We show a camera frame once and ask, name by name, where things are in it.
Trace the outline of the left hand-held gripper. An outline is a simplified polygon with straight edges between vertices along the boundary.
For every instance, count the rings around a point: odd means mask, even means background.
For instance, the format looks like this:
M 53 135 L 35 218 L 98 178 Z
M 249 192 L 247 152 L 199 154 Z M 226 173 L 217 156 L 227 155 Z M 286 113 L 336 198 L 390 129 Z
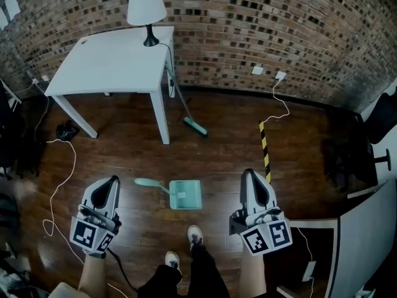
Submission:
M 122 223 L 117 208 L 120 196 L 118 176 L 100 179 L 86 188 L 78 213 L 72 217 L 69 240 L 95 258 L 105 258 L 106 250 Z M 104 209 L 105 214 L 94 209 Z

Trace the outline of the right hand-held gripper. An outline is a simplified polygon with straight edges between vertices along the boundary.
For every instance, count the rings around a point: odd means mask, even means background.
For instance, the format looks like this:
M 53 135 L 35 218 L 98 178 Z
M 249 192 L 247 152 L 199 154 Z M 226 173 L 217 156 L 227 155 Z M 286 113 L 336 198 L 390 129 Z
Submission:
M 252 256 L 260 256 L 292 245 L 292 234 L 284 212 L 276 207 L 275 191 L 266 178 L 252 169 L 241 176 L 243 209 L 229 218 L 229 234 L 239 235 Z

